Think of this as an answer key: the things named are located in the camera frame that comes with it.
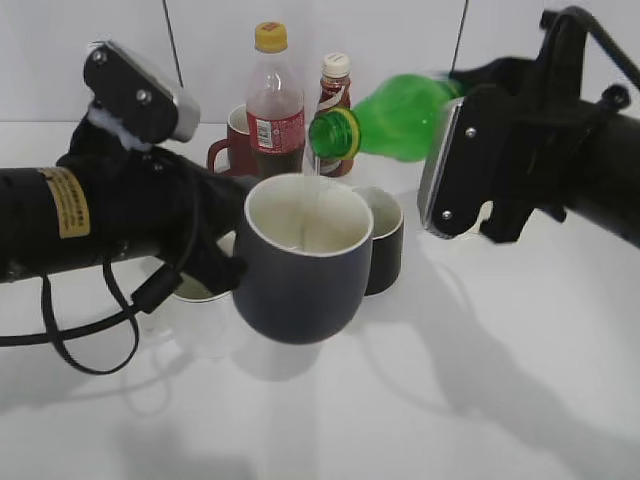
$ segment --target bottle cap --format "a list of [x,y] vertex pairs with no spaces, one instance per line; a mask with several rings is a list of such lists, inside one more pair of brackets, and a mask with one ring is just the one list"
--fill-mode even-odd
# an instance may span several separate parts
[[278,22],[265,22],[256,27],[256,50],[278,53],[287,49],[287,27]]
[[349,75],[351,62],[344,53],[334,52],[324,56],[322,74],[331,78],[342,78]]

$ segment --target dark blue mug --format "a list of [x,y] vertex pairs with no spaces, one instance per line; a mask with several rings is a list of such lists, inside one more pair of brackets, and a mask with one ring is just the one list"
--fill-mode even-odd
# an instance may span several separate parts
[[247,264],[233,299],[259,333],[276,341],[325,340],[354,317],[367,288],[373,215],[351,187],[286,174],[245,201],[235,254]]

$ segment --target yellow cap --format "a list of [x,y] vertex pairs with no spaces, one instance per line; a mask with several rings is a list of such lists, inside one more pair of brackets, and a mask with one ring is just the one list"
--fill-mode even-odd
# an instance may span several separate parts
[[256,27],[256,50],[278,53],[287,49],[287,27],[278,22],[265,22]]

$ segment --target cola bottle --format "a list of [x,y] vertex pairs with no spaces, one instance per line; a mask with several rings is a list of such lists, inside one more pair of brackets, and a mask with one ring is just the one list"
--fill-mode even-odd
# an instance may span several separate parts
[[286,56],[287,30],[278,22],[256,27],[256,67],[247,90],[249,141],[261,178],[302,171],[304,94]]

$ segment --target mug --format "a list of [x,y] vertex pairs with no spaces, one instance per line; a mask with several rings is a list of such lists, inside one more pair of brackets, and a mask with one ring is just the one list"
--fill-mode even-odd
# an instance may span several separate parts
[[209,147],[207,168],[210,172],[215,171],[216,157],[225,148],[229,159],[229,169],[220,172],[220,175],[233,177],[258,175],[258,165],[249,146],[246,105],[239,105],[231,110],[227,119],[227,138],[218,140]]
[[373,214],[350,187],[284,174],[251,190],[235,253],[247,263],[235,305],[259,333],[307,344],[338,333],[362,303]]
[[373,213],[373,249],[366,296],[384,292],[402,267],[404,212],[398,201],[377,187],[355,187]]

